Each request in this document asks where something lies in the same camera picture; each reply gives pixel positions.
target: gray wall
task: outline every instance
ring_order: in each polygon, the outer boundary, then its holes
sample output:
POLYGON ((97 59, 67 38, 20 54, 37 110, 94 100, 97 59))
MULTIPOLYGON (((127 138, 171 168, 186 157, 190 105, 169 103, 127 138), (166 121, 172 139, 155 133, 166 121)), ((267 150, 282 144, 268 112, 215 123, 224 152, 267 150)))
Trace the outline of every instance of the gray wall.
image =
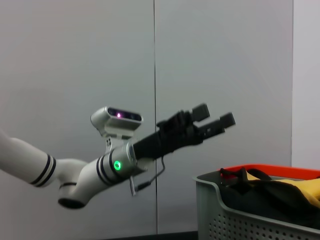
POLYGON ((156 0, 156 120, 207 103, 236 126, 164 158, 158 232, 197 229, 191 176, 291 164, 292 0, 156 0))
POLYGON ((294 0, 292 166, 320 169, 320 1, 294 0))
MULTIPOLYGON (((140 112, 145 123, 138 137, 154 131, 152 1, 0 1, 2 129, 56 158, 92 161, 105 144, 90 116, 105 105, 140 112)), ((77 211, 58 205, 58 188, 55 182, 37 189, 2 172, 0 238, 156 233, 155 184, 132 198, 126 181, 77 211)))

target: red basket rim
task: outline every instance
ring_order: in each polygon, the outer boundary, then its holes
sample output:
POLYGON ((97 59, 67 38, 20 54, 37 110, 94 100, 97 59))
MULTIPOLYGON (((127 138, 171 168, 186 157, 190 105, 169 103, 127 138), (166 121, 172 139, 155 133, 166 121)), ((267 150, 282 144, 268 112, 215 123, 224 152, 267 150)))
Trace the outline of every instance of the red basket rim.
POLYGON ((311 180, 320 177, 320 170, 291 167, 291 166, 277 166, 268 164, 245 164, 238 166, 224 167, 224 169, 229 171, 238 171, 241 168, 248 169, 258 169, 269 176, 282 177, 288 179, 301 179, 301 180, 311 180))

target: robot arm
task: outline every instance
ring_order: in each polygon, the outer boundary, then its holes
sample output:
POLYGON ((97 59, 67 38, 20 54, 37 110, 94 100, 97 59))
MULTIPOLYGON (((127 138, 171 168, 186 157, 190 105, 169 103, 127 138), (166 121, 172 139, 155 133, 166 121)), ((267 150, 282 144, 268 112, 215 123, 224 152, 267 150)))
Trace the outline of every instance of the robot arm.
MULTIPOLYGON (((111 136, 118 141, 132 137, 133 131, 143 121, 136 113, 119 112, 114 108, 102 108, 92 116, 91 122, 101 136, 111 136)), ((198 145, 207 138, 224 133, 225 128, 235 124, 229 113, 205 126, 194 125, 194 122, 209 116, 207 106, 202 104, 192 112, 181 111, 160 122, 157 132, 137 143, 126 142, 112 147, 111 139, 107 138, 106 154, 90 163, 77 159, 56 160, 34 146, 10 138, 0 131, 0 169, 35 187, 45 187, 58 179, 59 204, 69 209, 79 209, 97 193, 146 171, 147 164, 154 159, 182 147, 198 145)))

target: green led light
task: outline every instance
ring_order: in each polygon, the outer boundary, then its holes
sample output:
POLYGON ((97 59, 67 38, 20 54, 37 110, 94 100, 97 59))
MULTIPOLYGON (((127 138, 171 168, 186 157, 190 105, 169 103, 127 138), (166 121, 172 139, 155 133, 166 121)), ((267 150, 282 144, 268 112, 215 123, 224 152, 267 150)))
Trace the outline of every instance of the green led light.
POLYGON ((121 162, 115 161, 113 166, 115 170, 119 171, 121 169, 121 162))

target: perforated basket side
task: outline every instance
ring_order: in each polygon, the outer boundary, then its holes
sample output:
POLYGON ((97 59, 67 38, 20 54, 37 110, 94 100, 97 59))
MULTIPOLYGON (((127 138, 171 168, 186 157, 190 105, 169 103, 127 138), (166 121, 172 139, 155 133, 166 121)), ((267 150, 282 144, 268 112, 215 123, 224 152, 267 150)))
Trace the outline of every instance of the perforated basket side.
POLYGON ((320 230, 231 209, 215 183, 194 179, 199 240, 320 240, 320 230))

